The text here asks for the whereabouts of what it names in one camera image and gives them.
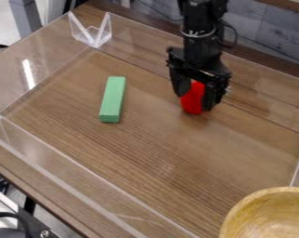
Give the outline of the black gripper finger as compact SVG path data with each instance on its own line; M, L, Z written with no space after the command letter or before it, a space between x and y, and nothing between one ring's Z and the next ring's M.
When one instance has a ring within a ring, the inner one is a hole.
M205 84L203 96L203 110L205 112L209 112L220 104L222 98L227 94L228 86L230 80L223 78Z
M175 94L181 97L191 89L191 74L185 70L171 68L169 78Z

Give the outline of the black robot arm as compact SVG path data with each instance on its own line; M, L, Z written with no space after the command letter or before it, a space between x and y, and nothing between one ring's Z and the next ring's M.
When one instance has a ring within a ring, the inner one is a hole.
M184 46L167 48L169 79L185 112L209 112L220 104L232 73L220 56L224 47L223 16L230 0L177 0L184 16Z

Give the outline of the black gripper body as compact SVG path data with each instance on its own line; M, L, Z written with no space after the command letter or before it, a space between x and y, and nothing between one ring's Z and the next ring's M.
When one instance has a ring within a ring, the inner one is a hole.
M201 57L189 62L184 57L184 49L169 47L167 49L169 78L173 84L183 84L196 80L204 84L228 84L232 77L231 71L223 64L220 56L212 58Z

